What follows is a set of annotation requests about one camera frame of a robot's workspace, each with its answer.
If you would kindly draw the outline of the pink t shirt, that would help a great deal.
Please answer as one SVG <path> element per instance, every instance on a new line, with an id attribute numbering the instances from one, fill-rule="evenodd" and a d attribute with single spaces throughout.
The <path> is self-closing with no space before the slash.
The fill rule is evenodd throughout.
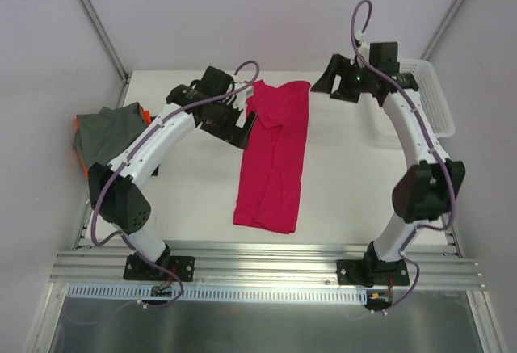
<path id="1" fill-rule="evenodd" d="M 257 119 L 243 152 L 235 225 L 273 233 L 296 231 L 309 126 L 307 81 L 275 87 L 258 81 L 246 100 Z"/>

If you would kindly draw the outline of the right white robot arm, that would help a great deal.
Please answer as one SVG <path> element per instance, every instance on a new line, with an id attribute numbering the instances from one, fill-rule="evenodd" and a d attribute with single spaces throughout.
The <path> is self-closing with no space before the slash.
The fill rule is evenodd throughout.
<path id="1" fill-rule="evenodd" d="M 450 229 L 466 169 L 440 145 L 425 114 L 418 80 L 400 70 L 397 43 L 369 44 L 353 36 L 352 47 L 354 57 L 334 54 L 311 90 L 351 103 L 370 94 L 401 144 L 407 170 L 392 192 L 393 216 L 372 243 L 375 256 L 361 265 L 364 279 L 379 284 L 389 277 L 389 263 L 402 259 L 420 230 Z"/>

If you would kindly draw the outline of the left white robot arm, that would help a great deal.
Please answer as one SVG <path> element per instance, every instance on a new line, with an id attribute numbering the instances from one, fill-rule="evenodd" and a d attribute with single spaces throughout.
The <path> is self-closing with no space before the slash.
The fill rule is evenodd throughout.
<path id="1" fill-rule="evenodd" d="M 106 243 L 96 237 L 97 220 L 103 219 L 142 260 L 141 268 L 150 278 L 161 279 L 168 273 L 170 251 L 147 224 L 152 208 L 142 190 L 167 152 L 196 128 L 246 149 L 257 115 L 250 112 L 243 126 L 238 126 L 243 110 L 233 103 L 256 80 L 236 87 L 232 75 L 209 66 L 201 79 L 173 88 L 161 112 L 118 156 L 106 165 L 96 162 L 90 167 L 90 238 L 95 246 Z"/>

